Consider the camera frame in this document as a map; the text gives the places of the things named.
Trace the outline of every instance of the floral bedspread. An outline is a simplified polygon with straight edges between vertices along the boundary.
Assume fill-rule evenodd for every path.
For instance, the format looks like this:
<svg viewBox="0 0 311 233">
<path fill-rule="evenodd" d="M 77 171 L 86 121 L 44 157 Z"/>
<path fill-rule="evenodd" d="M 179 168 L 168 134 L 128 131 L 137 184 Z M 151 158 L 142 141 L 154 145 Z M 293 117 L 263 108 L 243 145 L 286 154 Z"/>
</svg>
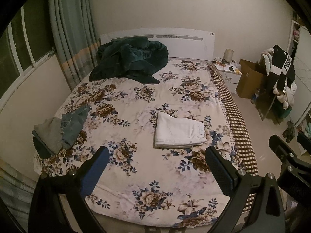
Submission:
<svg viewBox="0 0 311 233">
<path fill-rule="evenodd" d="M 236 146 L 235 129 L 215 84 L 213 67 L 207 62 L 170 60 L 154 74 L 158 85 L 142 85 L 127 78 L 89 82 L 87 76 L 55 115 L 61 118 L 89 104 L 91 110 L 77 142 L 50 159 L 35 155 L 35 171 L 64 175 L 79 168 L 103 145 L 110 150 L 110 163 L 93 194 L 85 198 L 93 211 L 161 227 L 214 222 L 229 197 L 222 194 L 206 164 L 205 149 L 215 146 L 236 168 L 247 168 L 247 160 L 252 169 L 257 168 L 255 158 L 245 159 Z M 159 111 L 203 122 L 207 142 L 193 148 L 155 148 Z M 250 145 L 247 155 L 251 153 Z"/>
</svg>

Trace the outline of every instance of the headboard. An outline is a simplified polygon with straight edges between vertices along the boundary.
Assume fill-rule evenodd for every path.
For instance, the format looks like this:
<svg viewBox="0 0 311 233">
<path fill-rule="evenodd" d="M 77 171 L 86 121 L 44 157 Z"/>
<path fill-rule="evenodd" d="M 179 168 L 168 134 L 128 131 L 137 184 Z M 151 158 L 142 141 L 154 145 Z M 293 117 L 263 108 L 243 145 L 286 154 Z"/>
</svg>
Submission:
<svg viewBox="0 0 311 233">
<path fill-rule="evenodd" d="M 215 33 L 183 28 L 141 28 L 102 34 L 101 44 L 111 40 L 145 36 L 167 46 L 169 57 L 213 60 Z"/>
</svg>

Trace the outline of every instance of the white nightstand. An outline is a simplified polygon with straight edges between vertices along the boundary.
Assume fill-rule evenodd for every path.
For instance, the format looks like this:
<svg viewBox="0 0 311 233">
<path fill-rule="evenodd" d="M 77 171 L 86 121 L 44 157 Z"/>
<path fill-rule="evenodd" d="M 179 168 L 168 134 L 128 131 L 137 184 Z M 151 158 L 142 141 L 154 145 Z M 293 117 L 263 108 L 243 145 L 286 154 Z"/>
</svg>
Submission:
<svg viewBox="0 0 311 233">
<path fill-rule="evenodd" d="M 240 70 L 231 64 L 218 65 L 216 63 L 215 66 L 225 81 L 230 93 L 235 93 L 236 87 L 242 75 Z"/>
</svg>

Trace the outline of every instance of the brown checkered fabric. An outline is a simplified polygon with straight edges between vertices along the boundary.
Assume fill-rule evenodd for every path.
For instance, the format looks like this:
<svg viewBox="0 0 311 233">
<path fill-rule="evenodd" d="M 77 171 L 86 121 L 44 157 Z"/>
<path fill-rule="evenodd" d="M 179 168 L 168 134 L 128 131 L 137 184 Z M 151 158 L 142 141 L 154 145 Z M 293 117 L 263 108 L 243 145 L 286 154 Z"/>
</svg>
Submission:
<svg viewBox="0 0 311 233">
<path fill-rule="evenodd" d="M 251 175 L 258 175 L 255 152 L 252 148 L 252 142 L 249 138 L 249 133 L 241 112 L 235 104 L 231 93 L 229 92 L 215 65 L 207 63 L 207 66 L 209 72 L 211 73 L 212 81 L 218 89 L 219 99 L 225 108 L 228 123 L 233 132 L 235 146 L 237 148 L 239 158 L 242 159 L 244 169 Z M 250 210 L 253 200 L 254 195 L 252 194 L 249 196 L 243 212 Z"/>
</svg>

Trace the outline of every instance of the gray-green curtain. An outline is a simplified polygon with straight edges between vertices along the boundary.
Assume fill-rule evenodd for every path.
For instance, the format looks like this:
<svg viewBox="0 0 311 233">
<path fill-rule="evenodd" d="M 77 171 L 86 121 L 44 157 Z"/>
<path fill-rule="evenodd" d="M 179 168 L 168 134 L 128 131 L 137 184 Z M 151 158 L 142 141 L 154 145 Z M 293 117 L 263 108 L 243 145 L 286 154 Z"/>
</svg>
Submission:
<svg viewBox="0 0 311 233">
<path fill-rule="evenodd" d="M 16 171 L 0 158 L 0 197 L 26 231 L 35 187 L 35 181 Z"/>
<path fill-rule="evenodd" d="M 97 66 L 90 0 L 49 0 L 54 42 L 71 89 Z"/>
</svg>

